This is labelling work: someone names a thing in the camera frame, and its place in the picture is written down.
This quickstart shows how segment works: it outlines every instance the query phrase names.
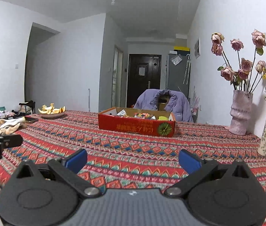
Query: pink rose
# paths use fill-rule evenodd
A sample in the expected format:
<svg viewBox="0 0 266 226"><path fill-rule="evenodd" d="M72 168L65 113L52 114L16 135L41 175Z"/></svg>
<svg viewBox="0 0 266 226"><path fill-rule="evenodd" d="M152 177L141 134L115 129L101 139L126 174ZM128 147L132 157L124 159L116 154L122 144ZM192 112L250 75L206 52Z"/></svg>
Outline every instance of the pink rose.
<svg viewBox="0 0 266 226"><path fill-rule="evenodd" d="M221 56L223 51L223 47L218 45L217 43L213 43L211 47L211 52L217 56Z"/></svg>
<svg viewBox="0 0 266 226"><path fill-rule="evenodd" d="M253 44L256 45L257 48L263 48L263 46L266 46L265 33L254 30L254 32L252 32L251 34L252 34Z"/></svg>
<svg viewBox="0 0 266 226"><path fill-rule="evenodd" d="M213 43L221 44L224 41L224 36L220 32L211 34L211 40Z"/></svg>
<svg viewBox="0 0 266 226"><path fill-rule="evenodd" d="M252 65L253 63L251 61L245 60L244 58L242 58L240 66L245 73L249 73L251 71Z"/></svg>
<svg viewBox="0 0 266 226"><path fill-rule="evenodd" d="M235 72L232 70L231 67L225 67L221 70L221 76L225 78L226 81L233 82Z"/></svg>
<svg viewBox="0 0 266 226"><path fill-rule="evenodd" d="M263 72L263 68L266 68L266 63L265 61L260 60L255 66L255 69L261 74Z"/></svg>
<svg viewBox="0 0 266 226"><path fill-rule="evenodd" d="M248 78L249 72L244 72L243 69L238 69L238 75L242 80L246 80Z"/></svg>
<svg viewBox="0 0 266 226"><path fill-rule="evenodd" d="M240 51L241 48L244 48L243 43L240 41L240 39L233 39L230 40L231 43L231 47L236 50L236 51Z"/></svg>

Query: plate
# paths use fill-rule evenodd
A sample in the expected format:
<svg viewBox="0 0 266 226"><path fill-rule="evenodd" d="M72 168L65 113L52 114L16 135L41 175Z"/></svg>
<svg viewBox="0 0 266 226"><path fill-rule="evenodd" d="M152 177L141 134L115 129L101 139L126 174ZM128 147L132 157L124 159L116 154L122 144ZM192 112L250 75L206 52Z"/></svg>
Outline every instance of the plate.
<svg viewBox="0 0 266 226"><path fill-rule="evenodd" d="M54 119L54 118L58 118L64 114L65 114L65 112L57 113L57 114L40 114L40 115L46 119Z"/></svg>

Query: gray refrigerator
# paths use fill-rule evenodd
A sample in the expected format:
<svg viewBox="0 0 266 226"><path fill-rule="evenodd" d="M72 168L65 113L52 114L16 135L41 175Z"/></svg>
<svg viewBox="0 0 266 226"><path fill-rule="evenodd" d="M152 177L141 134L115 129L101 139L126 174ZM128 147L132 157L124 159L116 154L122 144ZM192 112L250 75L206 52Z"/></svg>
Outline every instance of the gray refrigerator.
<svg viewBox="0 0 266 226"><path fill-rule="evenodd" d="M189 69L187 70L185 82L183 83L183 81L184 81L185 71L187 69L187 61L189 53L190 52L188 51L180 53L180 58L182 60L178 64L176 63L178 61L177 57L179 56L179 54L167 55L166 89L182 92L187 98L189 90L189 74L190 74Z"/></svg>

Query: puffer jacket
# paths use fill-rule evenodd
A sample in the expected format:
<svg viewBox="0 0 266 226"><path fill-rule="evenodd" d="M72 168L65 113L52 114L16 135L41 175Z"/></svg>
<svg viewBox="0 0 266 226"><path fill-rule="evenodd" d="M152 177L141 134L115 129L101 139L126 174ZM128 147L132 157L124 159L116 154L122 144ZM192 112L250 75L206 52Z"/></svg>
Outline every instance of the puffer jacket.
<svg viewBox="0 0 266 226"><path fill-rule="evenodd" d="M157 110L159 96L170 95L164 110L173 112L176 121L193 122L190 104L182 92L171 90L147 89L137 99L134 109Z"/></svg>

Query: red geometric tablecloth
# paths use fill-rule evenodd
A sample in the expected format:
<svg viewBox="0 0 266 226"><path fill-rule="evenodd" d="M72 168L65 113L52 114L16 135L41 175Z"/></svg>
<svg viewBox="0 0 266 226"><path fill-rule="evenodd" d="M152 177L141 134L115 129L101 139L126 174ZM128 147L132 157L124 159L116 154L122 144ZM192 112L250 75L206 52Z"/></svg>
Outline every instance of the red geometric tablecloth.
<svg viewBox="0 0 266 226"><path fill-rule="evenodd" d="M82 147L87 150L88 163L78 175L101 190L165 189L187 176L178 163L178 152L187 149L200 157L213 157L220 163L242 158L266 191L266 158L257 153L260 142L257 136L237 136L223 126L181 122L176 125L179 131L175 137L162 138L99 130L96 113L67 111L63 118L40 118L17 131L23 137L20 147L3 152L0 188L22 159L45 163Z"/></svg>

